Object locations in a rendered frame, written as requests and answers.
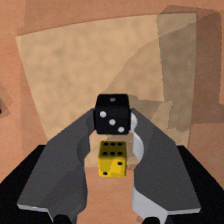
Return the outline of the black die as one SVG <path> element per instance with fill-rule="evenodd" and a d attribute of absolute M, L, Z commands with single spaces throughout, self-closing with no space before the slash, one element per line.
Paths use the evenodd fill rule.
<path fill-rule="evenodd" d="M 127 94 L 99 94 L 96 105 L 98 135 L 129 134 L 129 98 Z"/>

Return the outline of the tan mat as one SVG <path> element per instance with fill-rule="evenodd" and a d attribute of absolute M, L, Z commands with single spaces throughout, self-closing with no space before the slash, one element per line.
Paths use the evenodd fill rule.
<path fill-rule="evenodd" d="M 98 20 L 15 38 L 48 141 L 95 108 L 99 94 L 127 94 L 130 109 L 187 148 L 196 13 Z"/>

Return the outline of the yellow die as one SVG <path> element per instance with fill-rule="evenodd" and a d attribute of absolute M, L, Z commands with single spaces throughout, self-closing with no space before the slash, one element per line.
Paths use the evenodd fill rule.
<path fill-rule="evenodd" d="M 125 141 L 101 141 L 98 153 L 100 177 L 125 177 L 127 150 Z"/>

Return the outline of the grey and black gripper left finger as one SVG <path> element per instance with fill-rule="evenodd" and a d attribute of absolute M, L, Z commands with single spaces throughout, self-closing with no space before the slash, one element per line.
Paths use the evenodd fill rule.
<path fill-rule="evenodd" d="M 53 224 L 58 214 L 76 224 L 87 206 L 83 161 L 94 130 L 92 108 L 24 159 L 0 183 L 0 224 Z"/>

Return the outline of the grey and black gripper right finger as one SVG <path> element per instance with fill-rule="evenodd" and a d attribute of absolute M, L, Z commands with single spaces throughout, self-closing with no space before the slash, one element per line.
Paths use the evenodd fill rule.
<path fill-rule="evenodd" d="M 134 108 L 132 209 L 160 224 L 224 224 L 224 190 L 201 163 Z"/>

